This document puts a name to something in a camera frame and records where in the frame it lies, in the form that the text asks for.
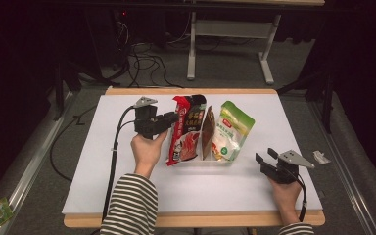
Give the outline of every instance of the table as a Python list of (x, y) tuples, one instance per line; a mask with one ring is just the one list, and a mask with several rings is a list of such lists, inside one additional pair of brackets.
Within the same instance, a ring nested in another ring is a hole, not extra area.
[[(304, 5), (323, 6), (324, 0), (207, 0), (207, 2), (232, 2), (232, 3), (261, 3), (276, 5)], [(197, 35), (206, 36), (230, 36), (245, 38), (265, 38), (266, 44), (263, 52), (258, 52), (266, 84), (274, 83), (267, 57), (279, 26), (281, 15), (276, 15), (272, 23), (231, 22), (216, 20), (197, 20), (196, 12), (191, 13), (191, 42), (188, 56), (188, 80), (195, 79), (195, 38)]]
[[(165, 166), (168, 146), (163, 144), (163, 154), (151, 176), (159, 192), (159, 213), (156, 226), (251, 227), (281, 224), (277, 208), (271, 199), (271, 186), (265, 176), (259, 173), (259, 164), (254, 160), (255, 152), (258, 152), (266, 162), (273, 164), (274, 160), (265, 153), (267, 147), (272, 147), (279, 153), (290, 149), (299, 152), (295, 137), (274, 90), (110, 88), (106, 96), (101, 97), (63, 209), (66, 215), (66, 226), (100, 227), (101, 225), (112, 155), (111, 148), (116, 132), (115, 125), (118, 124), (118, 119), (124, 109), (133, 105), (141, 96), (147, 96), (159, 100), (156, 104), (158, 114), (163, 114), (169, 112), (169, 109), (174, 109), (174, 101), (168, 101), (169, 97), (171, 100), (174, 95), (184, 94), (204, 94), (216, 115), (219, 114), (218, 105), (226, 99), (230, 99), (243, 110), (253, 105), (254, 108), (247, 110), (246, 113), (255, 118), (257, 123), (238, 158), (231, 166), (191, 167), (180, 164), (177, 164), (177, 167)], [(127, 115), (124, 122), (132, 119), (134, 116)], [(130, 146), (123, 144), (129, 143), (133, 135), (135, 132), (132, 127), (124, 128), (119, 135), (118, 152), (122, 154), (117, 157), (115, 182), (121, 175), (134, 168)], [(325, 222), (325, 217), (313, 183), (306, 168), (301, 167), (300, 173), (308, 191), (305, 222), (321, 225)], [(218, 184), (220, 179), (229, 184), (230, 188), (227, 189), (224, 185)], [(185, 189), (190, 188), (183, 192), (182, 190), (172, 191), (170, 189), (181, 189), (182, 184), (175, 184), (175, 182), (183, 182)], [(238, 194), (238, 190), (248, 193)], [(221, 200), (215, 197), (214, 193), (219, 195), (223, 193), (224, 196), (229, 197)], [(301, 201), (302, 195), (298, 199), (297, 209), (301, 207)]]

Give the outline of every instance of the gray carpet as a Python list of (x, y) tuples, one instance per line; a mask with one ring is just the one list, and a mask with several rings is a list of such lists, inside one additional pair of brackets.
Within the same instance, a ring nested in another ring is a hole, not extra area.
[[(269, 56), (275, 84), (274, 86), (267, 86), (263, 82), (262, 72), (256, 58), (256, 48), (261, 46), (262, 42), (253, 41), (245, 45), (234, 45), (232, 44), (232, 39), (226, 40), (230, 43), (223, 43), (212, 51), (207, 51), (208, 48), (212, 48), (212, 44), (209, 42), (199, 46), (204, 50), (198, 51), (197, 54), (198, 64), (195, 81), (187, 81), (185, 78), (188, 59), (187, 48), (168, 47), (163, 50), (153, 47), (144, 52), (146, 48), (144, 49), (143, 47), (145, 46), (140, 46), (137, 47), (137, 51), (140, 57), (142, 57), (143, 53), (160, 55), (166, 66), (166, 78), (168, 81), (183, 87), (279, 88), (296, 79), (312, 45), (311, 43), (293, 45), (290, 41), (275, 43)], [(131, 60), (131, 72), (135, 75), (136, 69), (133, 67), (133, 62), (134, 59)], [(152, 68), (149, 69), (151, 63), (152, 61), (141, 62), (141, 68), (147, 69), (139, 72), (137, 77), (138, 84), (140, 86), (155, 85), (155, 83), (166, 85), (163, 77), (164, 69), (159, 68), (151, 75)], [(111, 73), (113, 73), (112, 70), (104, 69), (105, 76)], [(126, 74), (117, 79), (117, 81), (121, 82), (123, 86), (127, 86), (131, 83), (131, 78)], [(100, 95), (106, 89), (105, 86), (100, 84), (82, 83), (83, 89), (78, 94), (75, 94), (75, 101), (65, 114), (62, 128), (72, 120), (73, 116), (79, 115), (96, 105)], [(318, 124), (318, 117), (314, 115), (311, 105), (305, 101), (301, 94), (302, 91), (293, 91), (281, 97), (301, 152), (306, 158), (315, 163), (311, 158), (311, 153), (319, 150), (334, 162), (334, 159), (331, 158), (334, 154), (333, 150), (325, 138), (322, 127)], [(335, 133), (337, 133), (339, 135), (336, 136), (337, 138), (346, 138), (346, 141), (340, 140), (339, 148), (342, 149), (346, 156), (350, 155), (354, 158), (362, 156), (365, 158), (362, 148), (357, 143), (353, 132), (351, 132), (351, 126), (346, 122), (344, 111), (339, 109), (339, 102), (334, 103), (334, 106), (338, 108), (333, 111), (332, 127), (338, 129), (338, 131), (333, 130), (335, 132), (332, 135), (335, 137)], [(54, 148), (54, 162), (59, 171), (68, 177), (72, 177), (74, 174), (93, 115), (94, 110), (82, 117), (81, 122), (84, 125), (75, 123), (71, 125), (63, 133)], [(44, 130), (39, 130), (39, 132), (45, 136)], [(36, 137), (36, 144), (39, 143), (38, 139), (39, 137)], [(351, 151), (348, 151), (348, 146), (352, 146)], [(30, 155), (25, 150), (14, 161), (4, 178), (5, 180), (0, 184), (0, 197), (9, 197), (11, 195), (11, 190), (15, 188), (18, 183), (17, 180), (21, 178), (28, 161), (30, 161)], [(352, 164), (352, 167), (355, 167), (352, 171), (356, 171), (357, 168), (367, 167), (363, 172), (371, 172), (371, 165), (365, 162), (366, 160), (363, 159), (362, 163)], [(353, 209), (346, 187), (338, 174), (337, 164), (316, 164), (316, 169), (309, 172), (326, 216), (326, 223), (316, 227), (315, 232), (317, 234), (366, 234), (357, 213)], [(365, 181), (359, 180), (356, 180), (359, 187), (370, 187), (363, 186)], [(376, 187), (376, 174), (372, 174), (368, 181), (372, 181), (367, 182), (368, 185), (373, 184)], [(81, 235), (93, 232), (94, 229), (70, 229), (64, 226), (64, 216), (61, 214), (61, 210), (69, 189), (70, 183), (57, 175), (52, 169), (49, 153), (47, 153), (45, 162), (30, 188), (18, 215), (14, 218), (8, 234)], [(366, 198), (368, 200), (376, 200), (376, 196), (373, 194), (368, 194)], [(277, 230), (278, 228), (276, 227), (259, 228), (258, 234), (276, 234)]]

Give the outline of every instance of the black and white striped shirt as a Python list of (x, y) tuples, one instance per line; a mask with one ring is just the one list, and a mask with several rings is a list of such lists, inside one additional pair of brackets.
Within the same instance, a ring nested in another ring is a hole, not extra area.
[[(154, 234), (157, 212), (155, 185), (141, 175), (126, 174), (117, 182), (100, 234)], [(314, 233), (307, 223), (291, 224), (279, 231), (279, 235), (292, 234)]]

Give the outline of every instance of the red snack bag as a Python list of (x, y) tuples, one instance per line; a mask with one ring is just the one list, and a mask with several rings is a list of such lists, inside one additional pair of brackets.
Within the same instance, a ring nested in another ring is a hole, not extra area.
[(207, 105), (203, 95), (175, 96), (179, 120), (172, 128), (167, 165), (175, 165), (197, 157), (197, 143)]

